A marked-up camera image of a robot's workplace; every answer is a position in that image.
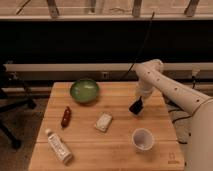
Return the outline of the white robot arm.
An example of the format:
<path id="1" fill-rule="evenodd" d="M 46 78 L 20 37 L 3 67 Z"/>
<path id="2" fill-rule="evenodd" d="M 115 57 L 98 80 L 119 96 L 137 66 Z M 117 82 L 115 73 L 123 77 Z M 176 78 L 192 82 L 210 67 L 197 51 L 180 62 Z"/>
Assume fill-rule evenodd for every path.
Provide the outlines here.
<path id="1" fill-rule="evenodd" d="M 138 93 L 148 98 L 156 88 L 192 116 L 185 171 L 213 171 L 213 97 L 166 77 L 163 69 L 159 59 L 138 63 Z"/>

